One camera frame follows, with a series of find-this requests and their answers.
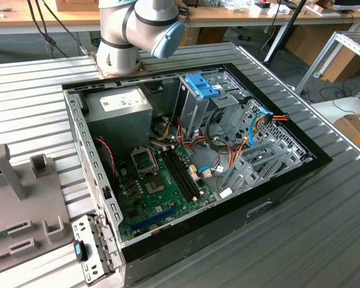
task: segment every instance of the desk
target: desk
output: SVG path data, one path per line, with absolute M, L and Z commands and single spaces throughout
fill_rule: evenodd
M 179 5 L 182 5 L 181 0 L 175 0 Z M 48 5 L 59 19 L 67 26 L 70 31 L 99 31 L 100 20 L 98 11 L 81 11 L 81 12 L 57 12 L 54 0 L 47 0 Z M 7 18 L 0 18 L 0 34 L 26 34 L 37 33 L 31 15 L 28 10 L 28 5 L 25 0 L 6 0 L 3 3 L 0 0 L 0 8 L 10 7 L 14 11 L 4 13 Z M 49 32 L 65 32 L 62 27 L 54 20 L 49 12 L 41 5 L 43 15 L 48 26 Z M 242 12 L 232 12 L 224 7 L 206 7 L 198 6 L 197 8 L 190 7 L 191 27 L 231 27 L 231 26 L 269 26 L 273 21 L 273 17 L 261 15 L 259 17 L 252 17 L 248 10 Z M 267 61 L 272 51 L 275 49 L 277 43 L 280 41 L 281 35 L 285 31 L 290 15 L 278 16 L 275 25 L 281 25 L 281 28 L 276 35 L 271 49 L 265 59 Z M 349 31 L 353 32 L 360 26 L 360 12 L 355 11 L 353 15 L 342 15 L 339 18 L 322 18 L 315 14 L 301 14 L 295 21 L 295 25 L 324 25 L 324 24 L 341 24 L 352 23 Z
M 233 44 L 182 47 L 166 60 L 141 57 L 156 72 L 234 63 L 334 160 L 287 202 L 135 287 L 360 287 L 360 150 Z M 60 85 L 95 79 L 86 57 L 0 65 L 0 143 L 8 143 L 13 164 L 41 152 L 55 159 L 72 220 L 94 207 Z M 94 287 L 118 288 L 112 280 Z M 86 288 L 73 246 L 0 273 L 0 287 L 20 286 Z

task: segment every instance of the ribbed metal surface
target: ribbed metal surface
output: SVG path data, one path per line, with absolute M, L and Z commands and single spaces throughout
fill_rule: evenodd
M 360 56 L 360 32 L 341 32 L 336 40 Z
M 360 287 L 360 152 L 244 50 L 185 47 L 150 71 L 232 62 L 334 160 L 299 193 L 144 283 L 143 287 Z M 40 152 L 56 160 L 72 220 L 93 211 L 69 131 L 60 84 L 97 79 L 85 57 L 0 65 L 0 143 L 13 164 Z M 95 287 L 109 287 L 109 278 Z M 68 245 L 0 274 L 0 287 L 85 287 Z

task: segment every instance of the red wire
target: red wire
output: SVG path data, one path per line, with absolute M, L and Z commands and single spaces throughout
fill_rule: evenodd
M 99 138 L 95 138 L 95 140 L 99 141 L 101 144 L 103 144 L 108 152 L 109 152 L 109 156 L 110 156 L 110 159 L 112 161 L 112 176 L 113 178 L 115 179 L 116 178 L 116 167 L 115 167 L 115 160 L 113 159 L 113 154 L 112 154 L 112 150 L 109 148 L 109 146 L 107 145 L 106 142 L 102 141 L 101 139 Z

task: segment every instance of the wooden desk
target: wooden desk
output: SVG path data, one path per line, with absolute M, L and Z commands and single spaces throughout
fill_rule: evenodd
M 177 3 L 182 4 L 181 0 L 175 0 Z M 44 8 L 39 0 L 41 9 L 43 11 L 44 19 L 48 26 L 49 32 L 65 32 L 60 27 L 57 21 L 50 15 Z M 57 12 L 54 0 L 46 1 L 50 8 L 55 11 L 59 19 L 67 26 L 72 32 L 80 31 L 98 31 L 100 30 L 100 20 L 98 11 L 81 11 L 81 12 Z M 26 34 L 37 33 L 34 26 L 29 8 L 25 0 L 0 0 L 0 8 L 12 8 L 14 11 L 4 13 L 6 18 L 0 18 L 0 34 Z M 36 7 L 34 7 L 36 19 L 39 21 Z M 224 7 L 205 7 L 199 6 L 197 8 L 190 7 L 191 14 L 191 27 L 228 27 L 228 26 L 269 26 L 273 17 L 263 16 L 252 17 L 249 15 L 248 10 L 242 12 L 232 12 Z M 278 16 L 275 24 L 281 25 L 281 28 L 276 35 L 275 41 L 268 53 L 266 61 L 270 54 L 275 49 L 284 32 L 286 25 L 291 18 L 290 15 Z M 352 23 L 349 31 L 355 31 L 360 25 L 360 12 L 355 11 L 353 15 L 343 15 L 339 18 L 321 18 L 315 14 L 301 14 L 295 21 L 296 25 L 320 25 L 320 24 L 339 24 L 339 23 Z

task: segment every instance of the yellow wire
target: yellow wire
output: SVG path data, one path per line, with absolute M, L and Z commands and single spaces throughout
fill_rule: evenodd
M 162 136 L 159 137 L 159 138 L 156 138 L 156 140 L 162 141 L 162 140 L 164 140 L 165 138 L 167 138 L 168 134 L 169 134 L 169 124 L 167 124 L 166 132 L 164 133 L 164 135 L 162 135 Z

